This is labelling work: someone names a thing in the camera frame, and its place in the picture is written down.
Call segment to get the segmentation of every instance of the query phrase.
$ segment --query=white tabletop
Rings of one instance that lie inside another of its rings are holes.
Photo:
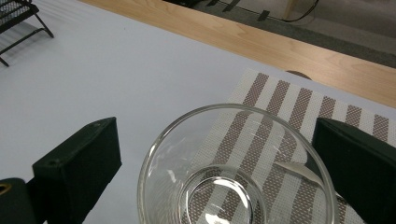
[[[30,180],[31,165],[71,134],[116,117],[123,165],[87,224],[137,223],[137,179],[151,143],[182,114],[227,102],[248,68],[396,118],[389,107],[76,0],[36,4],[55,38],[36,35],[2,56],[10,67],[0,67],[0,179]],[[0,46],[14,35],[4,33]]]

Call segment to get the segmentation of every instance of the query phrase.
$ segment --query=wooden surface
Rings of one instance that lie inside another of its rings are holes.
[[[394,68],[161,0],[81,1],[396,108]]]

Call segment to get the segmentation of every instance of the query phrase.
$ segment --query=woven placemat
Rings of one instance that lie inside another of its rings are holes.
[[[322,117],[351,124],[392,146],[396,145],[395,120],[256,71],[246,71],[229,103],[250,105],[266,110],[287,121],[308,141],[312,140],[316,119]],[[253,135],[261,136],[263,139],[254,136],[249,138],[248,135],[241,137],[247,119],[247,115],[244,114],[220,115],[213,127],[212,132],[215,134],[210,134],[205,140],[195,160],[240,167],[257,180],[265,195],[270,217],[282,218],[269,220],[269,223],[323,223],[325,213],[323,210],[320,212],[320,209],[325,209],[325,206],[322,204],[324,195],[320,189],[309,182],[293,178],[287,172],[265,167],[265,164],[271,166],[274,161],[306,163],[306,155],[302,153],[301,148],[295,146],[292,150],[289,148],[282,150],[280,142],[271,143],[269,144],[271,147],[279,145],[277,151],[271,152],[271,148],[266,148],[265,144],[268,139],[276,139],[271,138],[271,134],[279,135],[279,131],[273,128],[260,130],[259,127],[255,130],[256,134]],[[337,200],[340,223],[364,223],[342,198]],[[205,214],[210,210],[207,207],[213,202],[216,204],[227,202],[224,203],[227,207],[219,208],[218,217],[239,223],[238,208],[241,207],[241,202],[231,193],[219,194],[216,189],[211,189],[196,204],[193,213],[190,214],[192,223],[206,223]]]

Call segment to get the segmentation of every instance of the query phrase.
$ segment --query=black cable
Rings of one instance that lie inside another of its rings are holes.
[[[309,15],[309,14],[315,9],[315,7],[318,5],[318,2],[319,2],[319,0],[316,0],[315,3],[314,3],[314,5],[312,5],[312,7],[309,8],[309,9],[305,12],[305,14],[304,14],[303,16],[301,16],[300,18],[295,19],[295,20],[290,20],[290,21],[289,21],[289,20],[280,20],[280,21],[284,21],[284,22],[299,21],[299,20],[305,18],[307,15]]]
[[[207,7],[214,6],[218,1],[219,1],[219,0],[212,0],[212,1],[207,5]],[[318,2],[319,2],[319,0],[316,0],[316,1],[314,2],[314,4],[312,5],[312,7],[309,8],[309,9],[303,14],[303,16],[301,16],[300,18],[295,19],[295,20],[282,20],[282,19],[275,18],[275,17],[270,17],[270,16],[269,16],[268,18],[269,18],[269,19],[272,19],[272,20],[283,21],[283,22],[295,22],[295,21],[300,21],[300,20],[302,20],[303,18],[305,18],[307,15],[309,15],[309,14],[315,9],[315,7],[317,7]],[[251,10],[248,10],[248,9],[245,9],[245,8],[242,8],[242,7],[237,7],[237,8],[242,9],[242,10],[245,10],[245,11],[250,12],[250,13],[259,14],[259,13],[257,13],[257,12],[254,12],[254,11],[251,11]]]

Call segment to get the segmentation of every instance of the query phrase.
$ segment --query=clear drinking glass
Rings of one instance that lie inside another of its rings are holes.
[[[246,105],[209,105],[154,141],[138,183],[142,224],[337,223],[329,174],[289,124]]]

